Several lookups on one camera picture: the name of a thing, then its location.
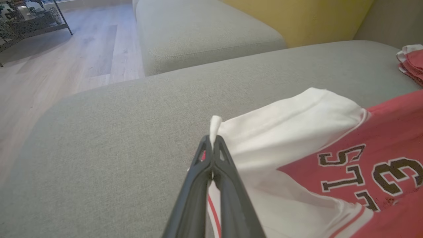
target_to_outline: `cushion seam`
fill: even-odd
[[[177,58],[177,57],[182,57],[182,56],[187,56],[187,55],[195,55],[195,54],[200,54],[200,53],[206,53],[206,52],[210,52],[210,51],[226,50],[226,49],[231,49],[231,48],[244,47],[244,46],[250,46],[250,45],[255,45],[255,44],[267,44],[267,43],[280,42],[280,41],[284,42],[284,40],[279,39],[279,40],[271,41],[271,42],[260,42],[260,43],[243,44],[243,45],[230,46],[230,47],[219,48],[219,49],[214,49],[214,50],[205,50],[205,51],[200,51],[200,52],[188,53],[188,54],[183,54],[183,55],[158,56],[158,55],[152,53],[151,50],[148,50],[148,52],[151,55],[153,55],[154,57],[157,57],[157,58]]]

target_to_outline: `red and white shirt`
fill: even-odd
[[[365,110],[308,89],[245,115],[211,121],[268,238],[423,234],[423,91]],[[219,190],[209,214],[219,237]]]

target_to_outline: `gray cushion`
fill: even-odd
[[[270,26],[218,0],[139,0],[147,76],[286,48]]]
[[[212,115],[227,120],[309,87],[364,107],[418,90],[397,51],[319,44],[68,97],[37,122],[0,191],[0,237],[160,237]]]

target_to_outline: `folded cloth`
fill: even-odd
[[[406,45],[397,53],[398,69],[423,87],[423,45]]]

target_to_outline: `red stripe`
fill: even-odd
[[[347,224],[343,225],[341,228],[339,228],[335,233],[333,233],[329,238],[334,238],[336,237],[339,233],[341,233],[343,230],[345,230],[345,228],[347,228],[348,226],[350,226],[352,223],[354,223],[359,217],[361,217],[361,215],[363,215],[364,213],[364,209],[366,209],[365,207],[361,207],[360,212],[352,219],[350,220]]]
[[[216,223],[217,232],[219,233],[219,238],[222,238],[222,232],[220,231],[219,218],[217,217],[216,209],[214,208],[214,205],[210,196],[209,196],[209,204],[210,204],[211,212],[213,213],[214,222]]]

